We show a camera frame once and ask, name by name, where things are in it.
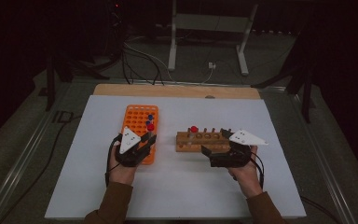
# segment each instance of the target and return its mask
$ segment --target dark background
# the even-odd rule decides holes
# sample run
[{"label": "dark background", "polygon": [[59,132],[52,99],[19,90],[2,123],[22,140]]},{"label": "dark background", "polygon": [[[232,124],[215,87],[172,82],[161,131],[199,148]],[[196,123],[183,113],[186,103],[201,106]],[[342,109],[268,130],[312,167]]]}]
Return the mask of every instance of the dark background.
[{"label": "dark background", "polygon": [[[178,1],[178,9],[198,13],[202,8],[204,14],[232,16],[249,13],[241,7],[224,9],[238,4],[234,0],[224,1],[223,7],[218,1],[206,2]],[[159,34],[155,24],[171,22],[170,1],[119,3],[123,25],[139,34],[153,38]],[[102,0],[0,1],[0,127],[34,90],[32,78],[46,69],[51,45],[89,62],[92,55],[106,53],[106,18]],[[262,3],[253,28],[258,35],[263,31],[297,35],[283,71],[313,62],[312,83],[321,88],[358,159],[358,1]]]}]

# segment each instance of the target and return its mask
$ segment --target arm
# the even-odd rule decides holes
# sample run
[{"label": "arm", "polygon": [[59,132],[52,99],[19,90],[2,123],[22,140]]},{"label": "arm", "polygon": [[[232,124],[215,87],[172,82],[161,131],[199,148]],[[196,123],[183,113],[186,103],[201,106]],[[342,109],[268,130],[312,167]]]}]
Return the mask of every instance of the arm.
[{"label": "arm", "polygon": [[[116,147],[112,148],[110,167],[115,167]],[[109,184],[103,196],[100,208],[85,217],[86,224],[123,223],[126,219],[128,205],[131,200],[132,182],[136,167],[117,166],[109,173]]]},{"label": "arm", "polygon": [[[251,150],[254,153],[253,159],[255,160],[257,147],[252,146]],[[238,180],[241,191],[247,198],[246,202],[254,224],[287,223],[281,217],[268,193],[261,189],[257,179],[257,170],[253,163],[248,162],[245,166],[239,168],[228,168],[228,172]]]}]

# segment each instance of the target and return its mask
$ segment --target brown sleeve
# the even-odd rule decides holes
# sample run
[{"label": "brown sleeve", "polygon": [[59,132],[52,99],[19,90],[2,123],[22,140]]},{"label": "brown sleeve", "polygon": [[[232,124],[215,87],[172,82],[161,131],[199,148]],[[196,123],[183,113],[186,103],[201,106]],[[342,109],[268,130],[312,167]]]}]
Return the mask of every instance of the brown sleeve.
[{"label": "brown sleeve", "polygon": [[128,205],[132,195],[132,186],[109,182],[100,209],[85,217],[86,224],[122,224],[126,219]]},{"label": "brown sleeve", "polygon": [[249,198],[246,201],[254,224],[287,223],[281,217],[267,192]]}]

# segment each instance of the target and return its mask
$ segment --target gray floor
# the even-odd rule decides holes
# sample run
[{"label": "gray floor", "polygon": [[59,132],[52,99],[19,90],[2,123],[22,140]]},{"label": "gray floor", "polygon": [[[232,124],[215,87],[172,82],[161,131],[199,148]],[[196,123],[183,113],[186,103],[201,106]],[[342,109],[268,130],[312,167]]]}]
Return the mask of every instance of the gray floor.
[{"label": "gray floor", "polygon": [[[247,87],[277,75],[287,53],[295,42],[289,35],[251,35],[245,50],[250,67],[250,75],[240,74],[238,61],[233,48],[240,36],[233,39],[207,44],[199,40],[179,42],[176,70],[169,74],[164,65],[158,62],[165,84],[186,85],[235,85]],[[153,55],[167,63],[170,42],[167,37],[147,40],[132,37],[128,46]],[[157,73],[153,64],[145,59],[128,55],[129,65],[142,77],[153,80]],[[216,69],[211,77],[207,62],[215,62]],[[121,64],[102,72],[111,77],[105,83],[126,83]],[[134,82],[139,80],[135,74]],[[0,198],[0,216],[16,202],[45,166],[54,139],[61,124],[51,122],[54,113],[70,111],[81,115],[88,97],[100,80],[76,72],[72,83],[57,81],[57,102],[51,113],[45,112],[47,99],[38,96],[40,88],[46,85],[46,73],[35,77],[37,88],[18,111],[0,130],[0,187],[15,161],[25,148],[34,146],[29,161],[23,164],[25,171],[16,173],[13,181],[16,186],[5,198]],[[271,119],[280,138],[286,159],[292,170],[300,195],[303,195],[341,217],[343,223],[358,223],[358,163],[351,153],[341,130],[337,126],[317,87],[312,87],[311,124],[299,116],[297,96],[288,95],[283,90],[290,79],[275,83],[272,87],[260,90]],[[36,185],[10,212],[4,223],[81,223],[81,220],[47,220],[44,214],[56,181],[64,164],[66,154],[76,133],[79,119],[66,125],[55,147],[51,164]],[[307,217],[291,219],[290,223],[335,223],[321,211],[305,204]],[[130,223],[178,223],[179,221],[130,221]],[[239,223],[238,220],[191,220],[190,223]]]}]

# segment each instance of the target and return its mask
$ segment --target orange plastic basket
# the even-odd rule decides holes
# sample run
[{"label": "orange plastic basket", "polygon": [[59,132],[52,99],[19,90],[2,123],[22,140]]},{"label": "orange plastic basket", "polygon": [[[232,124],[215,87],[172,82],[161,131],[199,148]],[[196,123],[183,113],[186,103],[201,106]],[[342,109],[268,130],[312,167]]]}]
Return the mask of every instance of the orange plastic basket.
[{"label": "orange plastic basket", "polygon": [[[123,120],[123,126],[121,132],[123,133],[124,127],[128,127],[134,133],[139,136],[147,133],[146,123],[149,120],[149,116],[152,116],[152,123],[154,125],[153,134],[157,134],[158,129],[158,107],[155,105],[127,105],[126,114]],[[156,153],[156,144],[154,144],[150,149],[150,155],[148,155],[142,161],[142,164],[150,165],[154,162],[155,153]]]}]

